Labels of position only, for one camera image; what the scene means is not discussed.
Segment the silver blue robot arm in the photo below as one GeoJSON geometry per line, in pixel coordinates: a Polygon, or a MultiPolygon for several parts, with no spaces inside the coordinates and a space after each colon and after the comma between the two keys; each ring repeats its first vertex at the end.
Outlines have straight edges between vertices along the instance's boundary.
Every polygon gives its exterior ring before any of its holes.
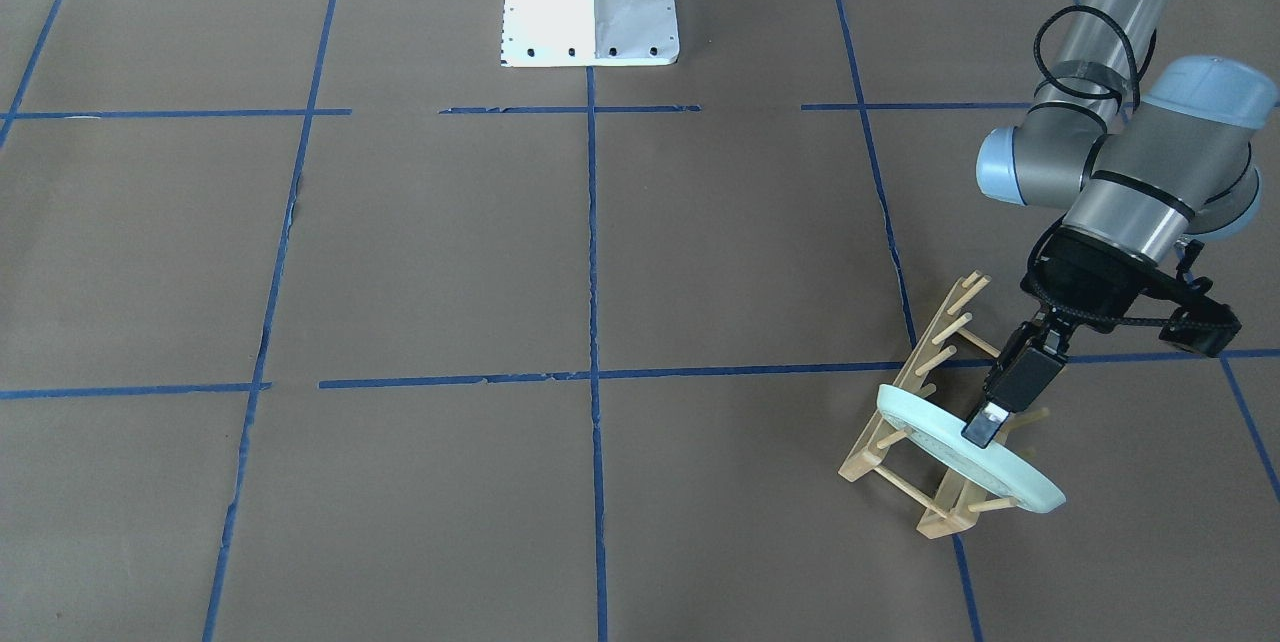
{"type": "Polygon", "coordinates": [[[1204,240],[1260,208],[1251,139],[1277,86],[1226,58],[1180,58],[1143,83],[1169,0],[1084,0],[1056,13],[1069,29],[1041,46],[1034,100],[1018,127],[992,130],[975,176],[1004,203],[1061,212],[1036,242],[1021,290],[1039,309],[986,377],[963,437],[986,448],[1068,364],[1078,327],[1157,327],[1175,349],[1215,358],[1242,324],[1194,278],[1204,240]]]}

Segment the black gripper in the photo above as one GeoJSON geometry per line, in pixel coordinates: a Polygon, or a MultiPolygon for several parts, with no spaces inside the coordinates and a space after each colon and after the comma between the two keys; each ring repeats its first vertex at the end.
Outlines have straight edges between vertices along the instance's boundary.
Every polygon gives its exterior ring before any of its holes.
{"type": "Polygon", "coordinates": [[[1155,269],[1116,247],[1065,228],[1048,228],[1028,254],[1021,290],[1060,320],[1027,320],[1011,333],[987,373],[982,402],[961,437],[987,449],[1009,419],[1024,413],[1068,364],[1074,326],[1112,333],[1119,326],[1157,327],[1161,318],[1130,317],[1155,269]]]}

